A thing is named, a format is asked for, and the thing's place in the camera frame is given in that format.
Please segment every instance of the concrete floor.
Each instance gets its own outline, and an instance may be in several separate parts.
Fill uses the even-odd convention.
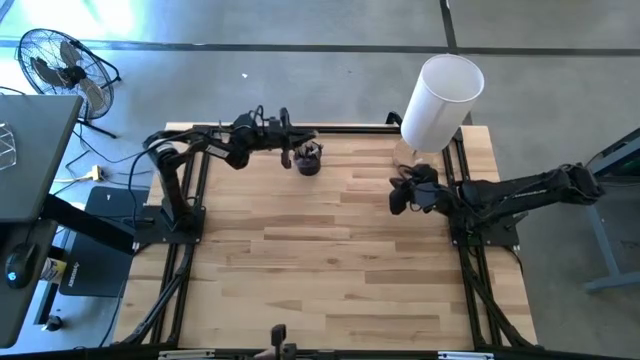
[[[183,43],[446,45],[437,0],[175,1],[16,0],[0,23],[0,40],[33,27],[81,39]],[[451,0],[461,46],[640,47],[635,0]],[[68,21],[69,11],[78,14]],[[294,122],[381,123],[404,112],[420,66],[431,55],[99,51],[124,81],[113,108],[96,124],[122,137],[85,131],[111,159],[139,151],[141,141],[168,121],[229,121],[265,105],[290,109]],[[0,48],[0,82],[33,93],[13,59]],[[487,86],[472,111],[488,125],[503,178],[586,161],[640,125],[640,58],[470,56]],[[65,154],[82,152],[72,139]],[[112,166],[88,155],[75,166]],[[149,169],[142,162],[139,169]],[[61,169],[60,175],[67,176]],[[136,178],[149,184],[149,176]],[[91,184],[61,197],[86,201]],[[541,345],[566,351],[639,357],[640,287],[587,295],[582,283],[606,274],[584,211],[556,205],[518,226],[525,282]],[[0,354],[96,346],[113,299],[59,296],[55,307],[71,319],[56,333],[25,325],[16,346]]]

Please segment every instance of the black fan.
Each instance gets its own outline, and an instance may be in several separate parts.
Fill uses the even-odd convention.
[[[80,114],[97,119],[113,103],[113,86],[121,80],[118,69],[95,55],[80,41],[55,30],[33,29],[20,39],[18,62],[29,83],[40,94],[80,95]],[[111,79],[103,63],[116,72]]]

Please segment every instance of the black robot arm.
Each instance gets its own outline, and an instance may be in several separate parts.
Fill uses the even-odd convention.
[[[291,126],[289,112],[280,109],[280,118],[262,119],[261,109],[238,116],[233,124],[223,129],[215,126],[196,126],[186,131],[159,131],[143,143],[151,161],[158,169],[164,192],[162,215],[172,231],[185,230],[193,225],[193,208],[180,190],[177,169],[198,152],[224,160],[234,169],[249,163],[254,151],[281,149],[281,163],[291,168],[289,152],[316,137],[314,131],[302,131]],[[188,145],[179,152],[171,142]]]
[[[401,178],[390,179],[393,214],[400,214],[409,203],[424,212],[435,210],[462,218],[467,231],[557,202],[590,205],[604,194],[591,172],[580,164],[500,182],[460,181],[453,189],[438,184],[438,172],[429,165],[402,167],[400,171]]]

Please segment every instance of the wooden table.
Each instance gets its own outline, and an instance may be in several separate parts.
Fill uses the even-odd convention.
[[[488,129],[463,127],[463,135],[472,178],[498,180]],[[212,159],[205,235],[196,249],[179,346],[266,348],[269,329],[284,323],[287,342],[303,349],[471,349],[447,219],[389,213],[388,178],[396,175],[391,157],[399,139],[322,134],[322,170],[315,177],[283,169],[279,151],[254,153],[240,171]],[[440,156],[433,165],[443,181]],[[155,181],[149,203],[161,197]],[[131,333],[158,296],[166,252],[167,246],[153,245],[134,259],[115,340]],[[487,259],[496,301],[535,342],[513,255],[488,248]],[[488,339],[481,306],[479,313]]]

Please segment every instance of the fan stand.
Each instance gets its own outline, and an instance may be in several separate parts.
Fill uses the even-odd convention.
[[[111,81],[109,81],[108,83],[102,85],[100,88],[101,89],[105,89],[111,85],[113,85],[116,81],[122,81],[122,78],[120,77],[120,71],[118,71],[118,68],[115,67],[113,64],[111,64],[110,62],[108,62],[107,60],[101,58],[100,56],[94,54],[93,51],[89,50],[88,47],[84,46],[84,44],[82,44],[80,41],[78,40],[72,40],[70,41],[71,45],[77,47],[77,48],[81,48],[83,51],[85,51],[86,53],[88,53],[91,57],[97,59],[98,61],[100,61],[101,63],[107,65],[108,67],[110,67],[111,69],[113,69],[113,71],[116,72],[116,77],[114,79],[112,79]],[[117,139],[118,136],[115,135],[114,133],[111,133],[107,130],[104,130],[98,126],[95,126],[93,124],[91,124],[89,122],[89,104],[87,104],[87,107],[85,108],[85,113],[84,113],[84,119],[78,119],[76,121],[76,123],[84,125],[86,127],[88,127],[89,129],[95,130],[103,135],[106,135],[112,139]]]

